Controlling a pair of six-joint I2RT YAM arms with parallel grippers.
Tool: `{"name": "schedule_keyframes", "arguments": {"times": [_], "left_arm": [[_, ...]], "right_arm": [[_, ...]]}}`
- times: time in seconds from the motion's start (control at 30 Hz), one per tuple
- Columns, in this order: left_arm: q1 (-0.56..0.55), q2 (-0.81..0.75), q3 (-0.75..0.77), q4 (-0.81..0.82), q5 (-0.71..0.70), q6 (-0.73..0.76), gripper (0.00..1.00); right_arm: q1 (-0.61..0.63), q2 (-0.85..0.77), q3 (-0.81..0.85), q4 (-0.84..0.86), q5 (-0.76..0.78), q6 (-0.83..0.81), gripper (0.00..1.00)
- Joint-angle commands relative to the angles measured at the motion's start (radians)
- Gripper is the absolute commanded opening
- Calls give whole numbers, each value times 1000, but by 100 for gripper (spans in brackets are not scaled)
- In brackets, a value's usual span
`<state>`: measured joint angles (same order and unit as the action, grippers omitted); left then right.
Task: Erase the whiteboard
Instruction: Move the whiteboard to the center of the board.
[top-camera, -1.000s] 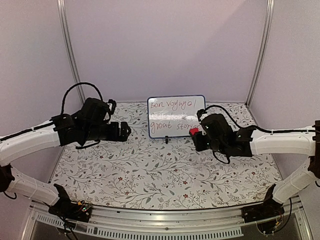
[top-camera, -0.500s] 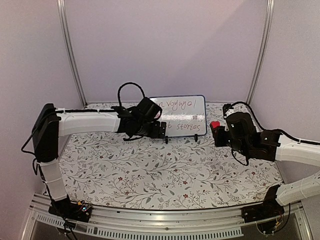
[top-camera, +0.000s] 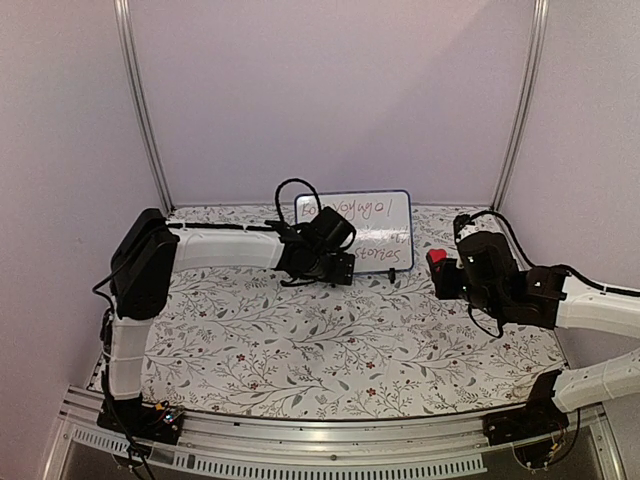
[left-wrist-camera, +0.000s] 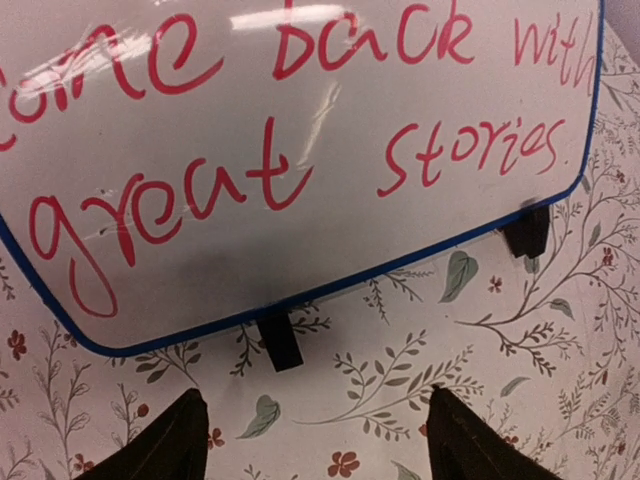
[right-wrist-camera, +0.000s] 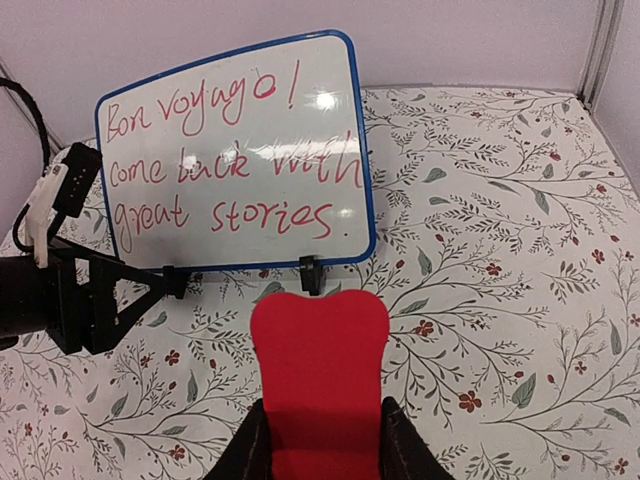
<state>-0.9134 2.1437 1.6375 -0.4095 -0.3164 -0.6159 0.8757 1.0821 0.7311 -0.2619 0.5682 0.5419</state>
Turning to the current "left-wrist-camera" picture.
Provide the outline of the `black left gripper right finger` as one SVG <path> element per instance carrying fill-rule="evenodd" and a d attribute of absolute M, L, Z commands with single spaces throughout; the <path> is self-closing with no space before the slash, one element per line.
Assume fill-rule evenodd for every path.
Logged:
<path fill-rule="evenodd" d="M 538 465 L 509 445 L 455 394 L 435 388 L 426 422 L 434 479 L 536 479 Z"/>

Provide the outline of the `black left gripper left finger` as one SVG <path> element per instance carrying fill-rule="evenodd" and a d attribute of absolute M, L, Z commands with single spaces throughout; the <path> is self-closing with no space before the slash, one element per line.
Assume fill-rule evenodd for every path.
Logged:
<path fill-rule="evenodd" d="M 92 480 L 205 478 L 209 418 L 199 390 L 177 398 L 124 448 L 83 473 Z"/>

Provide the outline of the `blue framed whiteboard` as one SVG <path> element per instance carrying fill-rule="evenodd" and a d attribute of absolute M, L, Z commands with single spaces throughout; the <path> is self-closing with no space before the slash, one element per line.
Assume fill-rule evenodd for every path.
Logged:
<path fill-rule="evenodd" d="M 495 229 L 586 168 L 600 1 L 5 1 L 1 239 L 131 356 Z"/>

